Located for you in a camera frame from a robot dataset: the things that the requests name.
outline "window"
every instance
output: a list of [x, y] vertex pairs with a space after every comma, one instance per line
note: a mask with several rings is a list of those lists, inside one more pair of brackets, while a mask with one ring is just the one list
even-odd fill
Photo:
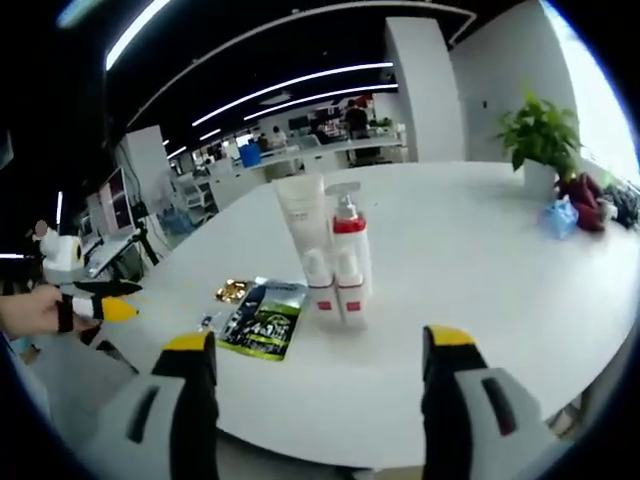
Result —
[[614, 175], [640, 185], [638, 159], [630, 122], [612, 85], [580, 37], [549, 3], [542, 7], [560, 42], [576, 99], [580, 152]]

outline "green leaves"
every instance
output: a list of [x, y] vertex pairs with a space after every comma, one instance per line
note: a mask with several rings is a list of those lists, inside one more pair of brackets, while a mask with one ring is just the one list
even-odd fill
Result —
[[498, 118], [502, 140], [502, 154], [511, 152], [511, 163], [516, 171], [525, 159], [553, 166], [558, 173], [573, 171], [572, 155], [580, 147], [578, 134], [566, 123], [575, 117], [569, 109], [559, 110], [548, 100], [539, 100], [525, 88], [525, 104], [517, 112], [505, 112]]

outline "computer monitor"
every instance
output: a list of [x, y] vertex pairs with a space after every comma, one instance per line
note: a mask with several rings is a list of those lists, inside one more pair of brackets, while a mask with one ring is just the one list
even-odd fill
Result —
[[127, 198], [124, 172], [118, 168], [100, 187], [100, 204], [107, 221], [107, 232], [117, 233], [133, 225], [131, 206]]
[[309, 117], [296, 117], [289, 119], [289, 130], [300, 130], [309, 126]]

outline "human hand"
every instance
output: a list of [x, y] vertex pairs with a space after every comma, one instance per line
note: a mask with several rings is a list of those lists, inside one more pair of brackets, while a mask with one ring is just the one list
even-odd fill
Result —
[[[60, 290], [42, 285], [24, 295], [0, 297], [0, 327], [11, 338], [56, 333], [58, 331], [58, 304], [62, 301]], [[98, 325], [97, 320], [73, 315], [73, 329], [81, 332]]]

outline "potted plant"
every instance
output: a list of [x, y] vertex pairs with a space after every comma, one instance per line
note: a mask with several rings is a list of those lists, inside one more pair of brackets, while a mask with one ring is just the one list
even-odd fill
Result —
[[532, 196], [552, 199], [556, 174], [567, 179], [575, 172], [573, 155], [580, 142], [567, 122], [574, 117], [571, 110], [559, 110], [531, 91], [520, 110], [500, 117], [502, 154], [511, 154], [514, 172], [524, 165], [525, 188]]

